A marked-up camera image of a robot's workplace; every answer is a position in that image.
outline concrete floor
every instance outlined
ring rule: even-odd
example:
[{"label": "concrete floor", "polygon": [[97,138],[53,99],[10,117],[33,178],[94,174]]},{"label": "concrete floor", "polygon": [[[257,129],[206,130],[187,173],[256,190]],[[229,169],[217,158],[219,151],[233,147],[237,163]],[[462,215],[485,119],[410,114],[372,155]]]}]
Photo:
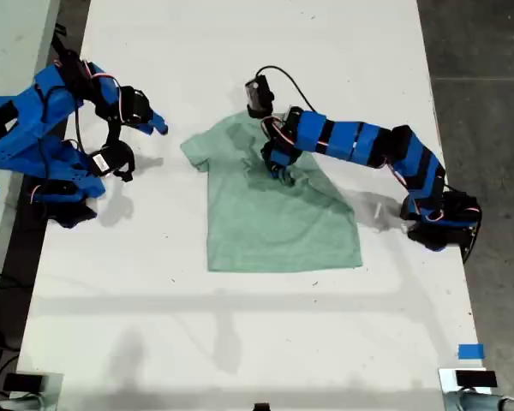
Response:
[{"label": "concrete floor", "polygon": [[[500,392],[514,396],[514,0],[418,0],[450,184],[476,195],[484,221],[466,265],[476,329]],[[58,21],[80,48],[89,0],[62,0]],[[33,281],[43,234],[18,227],[4,270]],[[26,256],[27,244],[38,250]],[[27,269],[31,262],[33,270]],[[27,313],[0,318],[18,346]]]}]

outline gray floor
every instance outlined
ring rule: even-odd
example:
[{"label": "gray floor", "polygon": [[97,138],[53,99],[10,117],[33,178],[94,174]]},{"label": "gray floor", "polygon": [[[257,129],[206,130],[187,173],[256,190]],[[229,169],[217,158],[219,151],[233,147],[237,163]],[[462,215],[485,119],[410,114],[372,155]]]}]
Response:
[{"label": "gray floor", "polygon": [[486,365],[514,396],[514,0],[418,0],[449,181],[476,195],[466,265]]}]

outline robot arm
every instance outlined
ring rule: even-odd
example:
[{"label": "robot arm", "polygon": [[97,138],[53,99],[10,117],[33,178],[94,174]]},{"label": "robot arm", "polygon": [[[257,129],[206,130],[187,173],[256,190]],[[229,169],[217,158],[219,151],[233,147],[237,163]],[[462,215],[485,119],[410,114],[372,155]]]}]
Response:
[{"label": "robot arm", "polygon": [[272,115],[274,96],[264,75],[257,75],[246,89],[249,115],[262,119],[269,139],[261,155],[272,177],[289,180],[287,167],[302,152],[374,169],[386,165],[408,190],[400,217],[416,221],[409,238],[434,251],[456,243],[463,259],[468,258],[480,228],[481,208],[476,198],[448,189],[444,167],[409,126],[389,130],[365,122],[333,122],[299,107],[280,119]]},{"label": "robot arm", "polygon": [[[42,203],[47,217],[72,227],[95,217],[84,202],[105,192],[100,177],[113,173],[125,182],[132,179],[134,154],[120,141],[121,127],[145,134],[154,129],[166,134],[168,127],[143,92],[120,86],[97,64],[81,60],[63,46],[57,33],[56,29],[52,45],[58,60],[37,73],[32,86],[0,107],[0,169],[33,177],[28,191],[31,203]],[[78,127],[78,109],[86,100],[109,126],[106,142],[92,153],[84,150]],[[76,149],[49,134],[73,112]]]}]

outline white tabletop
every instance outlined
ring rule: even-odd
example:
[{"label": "white tabletop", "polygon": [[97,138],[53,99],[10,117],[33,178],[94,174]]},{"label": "white tabletop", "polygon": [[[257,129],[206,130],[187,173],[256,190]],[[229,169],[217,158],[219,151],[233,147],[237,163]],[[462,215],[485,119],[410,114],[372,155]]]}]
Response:
[{"label": "white tabletop", "polygon": [[[243,84],[277,64],[331,119],[409,123],[440,155],[414,0],[92,0],[82,55],[143,90],[170,134],[124,129],[134,180],[105,179],[97,219],[49,226],[21,370],[63,374],[69,411],[442,409],[437,368],[476,342],[463,265],[406,237],[387,170],[319,159],[356,210],[362,268],[210,273],[207,175],[179,148],[245,110]],[[303,104],[267,78],[276,111]],[[105,141],[90,104],[81,128]]]},{"label": "white tabletop", "polygon": [[[58,0],[0,0],[0,96],[15,96],[45,66]],[[0,170],[0,271],[15,221],[22,175]]]}]

